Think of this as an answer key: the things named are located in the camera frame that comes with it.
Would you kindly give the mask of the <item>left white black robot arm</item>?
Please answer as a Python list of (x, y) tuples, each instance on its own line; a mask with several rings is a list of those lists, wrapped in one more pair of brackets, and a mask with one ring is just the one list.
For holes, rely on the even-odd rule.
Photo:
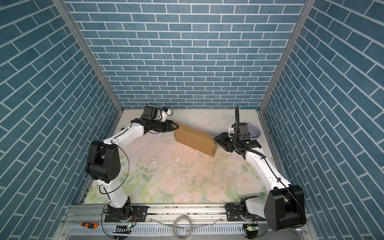
[(120, 153), (127, 158), (124, 148), (147, 133), (168, 133), (178, 129), (179, 126), (175, 122), (167, 119), (173, 112), (170, 106), (147, 104), (141, 117), (131, 120), (131, 124), (126, 128), (110, 138), (90, 144), (85, 171), (97, 181), (100, 194), (107, 196), (107, 215), (118, 222), (136, 220), (131, 200), (123, 190), (128, 176), (122, 182), (119, 177)]

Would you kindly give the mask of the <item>brown cardboard box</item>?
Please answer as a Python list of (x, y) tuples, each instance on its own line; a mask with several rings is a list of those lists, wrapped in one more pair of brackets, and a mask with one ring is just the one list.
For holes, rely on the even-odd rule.
[(179, 122), (177, 122), (177, 125), (179, 127), (174, 131), (174, 134), (178, 143), (211, 157), (215, 155), (217, 151), (217, 143), (213, 136)]

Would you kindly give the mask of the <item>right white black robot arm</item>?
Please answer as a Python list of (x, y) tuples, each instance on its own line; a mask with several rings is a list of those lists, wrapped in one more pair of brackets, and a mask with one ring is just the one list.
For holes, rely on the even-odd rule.
[(244, 219), (261, 217), (273, 231), (302, 227), (307, 223), (305, 195), (299, 185), (293, 186), (270, 163), (261, 144), (251, 139), (246, 123), (235, 123), (229, 132), (214, 137), (226, 152), (241, 155), (258, 173), (266, 187), (262, 195), (243, 198), (239, 207)]

